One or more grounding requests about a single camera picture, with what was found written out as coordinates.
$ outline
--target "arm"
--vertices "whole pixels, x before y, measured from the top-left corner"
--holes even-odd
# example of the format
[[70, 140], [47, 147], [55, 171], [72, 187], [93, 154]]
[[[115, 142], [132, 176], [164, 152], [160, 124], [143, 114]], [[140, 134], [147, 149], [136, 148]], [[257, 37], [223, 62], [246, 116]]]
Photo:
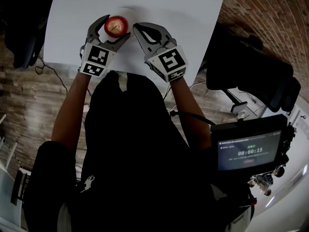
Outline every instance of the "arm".
[[[179, 112], [205, 117], [183, 77], [172, 81], [170, 85]], [[208, 124], [189, 116], [181, 116], [180, 122], [190, 148], [203, 150], [211, 146], [211, 131]]]
[[83, 117], [84, 102], [91, 76], [77, 73], [57, 115], [52, 141], [76, 151]]

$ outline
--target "floor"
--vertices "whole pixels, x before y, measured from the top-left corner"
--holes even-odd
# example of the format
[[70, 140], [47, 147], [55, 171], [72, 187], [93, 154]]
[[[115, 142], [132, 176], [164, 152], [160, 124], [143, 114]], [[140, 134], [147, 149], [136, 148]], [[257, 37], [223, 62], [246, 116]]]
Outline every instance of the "floor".
[[[66, 97], [66, 90], [52, 70], [45, 68], [43, 74], [36, 74], [34, 67], [42, 66], [40, 60], [28, 69], [14, 69], [14, 57], [5, 48], [4, 35], [0, 35], [0, 61], [0, 90], [4, 94], [0, 97], [0, 116], [3, 113], [7, 114], [0, 125], [0, 132], [4, 133], [7, 142], [0, 150], [0, 160], [6, 162], [9, 147], [17, 141], [18, 146], [8, 169], [11, 176], [15, 177], [20, 164], [29, 169], [32, 168], [38, 148], [51, 139], [53, 124]], [[70, 88], [78, 66], [52, 63], [48, 65], [57, 71], [64, 85]], [[206, 73], [202, 72], [197, 76], [195, 83], [205, 80]], [[99, 79], [92, 79], [89, 90], [93, 92], [98, 83]], [[125, 73], [120, 75], [119, 83], [121, 89], [125, 89]], [[204, 83], [194, 86], [192, 93], [205, 116], [214, 123], [235, 121], [235, 115], [230, 113], [233, 103], [222, 91], [208, 90]], [[90, 96], [87, 94], [85, 104], [89, 103]], [[175, 101], [171, 92], [167, 95], [165, 103], [168, 110], [174, 107]], [[183, 134], [179, 119], [175, 117], [173, 122]], [[86, 150], [85, 131], [82, 126], [76, 153], [76, 163], [79, 166], [84, 161]]]

